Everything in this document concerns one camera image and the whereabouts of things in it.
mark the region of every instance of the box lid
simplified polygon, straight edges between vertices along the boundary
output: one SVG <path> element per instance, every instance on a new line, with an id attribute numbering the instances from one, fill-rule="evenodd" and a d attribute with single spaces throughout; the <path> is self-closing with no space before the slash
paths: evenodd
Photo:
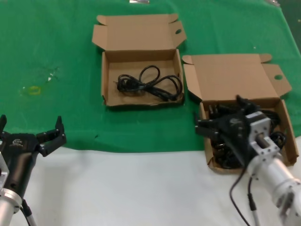
<path id="1" fill-rule="evenodd" d="M 104 50 L 175 49 L 186 40 L 177 14 L 97 16 L 92 42 Z"/>
<path id="2" fill-rule="evenodd" d="M 292 87 L 270 54 L 183 56 L 188 90 L 201 101 L 279 97 Z"/>

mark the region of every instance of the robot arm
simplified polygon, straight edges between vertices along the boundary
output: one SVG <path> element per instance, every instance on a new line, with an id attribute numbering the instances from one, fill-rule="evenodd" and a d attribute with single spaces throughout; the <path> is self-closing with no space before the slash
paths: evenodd
<path id="1" fill-rule="evenodd" d="M 279 209 L 283 226 L 301 225 L 301 182 L 282 162 L 270 139 L 270 118 L 259 107 L 237 97 L 241 111 L 216 120 L 198 120 L 196 133 L 229 146 L 249 175 L 259 180 Z"/>
<path id="2" fill-rule="evenodd" d="M 8 226 L 20 209 L 30 226 L 35 226 L 24 194 L 39 153 L 44 157 L 66 143 L 62 118 L 55 129 L 37 135 L 4 132 L 7 119 L 0 117 L 0 226 Z"/>

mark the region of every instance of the yellow stain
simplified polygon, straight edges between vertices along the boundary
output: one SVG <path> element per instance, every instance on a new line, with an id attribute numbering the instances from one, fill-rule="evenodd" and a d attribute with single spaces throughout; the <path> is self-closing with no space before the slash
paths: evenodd
<path id="1" fill-rule="evenodd" d="M 41 94 L 41 87 L 39 86 L 30 86 L 28 88 L 29 95 L 40 95 Z"/>

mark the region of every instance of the white table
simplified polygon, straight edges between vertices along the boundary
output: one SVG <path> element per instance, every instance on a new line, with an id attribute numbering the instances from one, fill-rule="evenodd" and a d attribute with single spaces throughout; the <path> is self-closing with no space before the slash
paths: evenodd
<path id="1" fill-rule="evenodd" d="M 301 159 L 290 168 L 301 178 Z M 204 152 L 117 154 L 60 148 L 38 157 L 25 199 L 39 226 L 243 226 L 229 199 L 237 175 L 218 175 Z M 245 176 L 234 197 L 253 225 Z M 253 184 L 262 226 L 277 209 Z M 12 226 L 26 226 L 21 212 Z"/>

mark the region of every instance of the cardboard box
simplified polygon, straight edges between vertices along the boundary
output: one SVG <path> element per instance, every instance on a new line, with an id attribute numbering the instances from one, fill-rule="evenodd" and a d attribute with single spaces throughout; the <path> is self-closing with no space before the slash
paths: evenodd
<path id="1" fill-rule="evenodd" d="M 117 90 L 118 77 L 129 74 L 139 78 L 143 68 L 156 65 L 161 78 L 177 75 L 183 81 L 179 51 L 176 49 L 186 34 L 178 15 L 141 16 L 98 16 L 101 25 L 95 25 L 92 42 L 104 49 L 102 62 L 102 96 L 107 106 L 118 105 L 160 105 L 182 103 L 184 90 L 176 101 L 165 102 L 150 93 L 125 94 Z M 156 69 L 146 81 L 154 79 Z M 164 80 L 156 87 L 176 93 L 174 84 Z"/>
<path id="2" fill-rule="evenodd" d="M 236 95 L 248 98 L 263 109 L 278 113 L 281 124 L 275 129 L 287 135 L 282 150 L 284 163 L 294 165 L 298 149 L 293 128 L 280 96 L 292 88 L 278 65 L 267 64 L 270 54 L 221 54 L 183 56 L 188 90 L 201 100 L 201 119 L 208 119 L 212 104 L 235 104 Z M 208 166 L 216 172 L 235 173 L 237 169 L 223 169 L 215 162 L 211 141 L 205 138 Z"/>

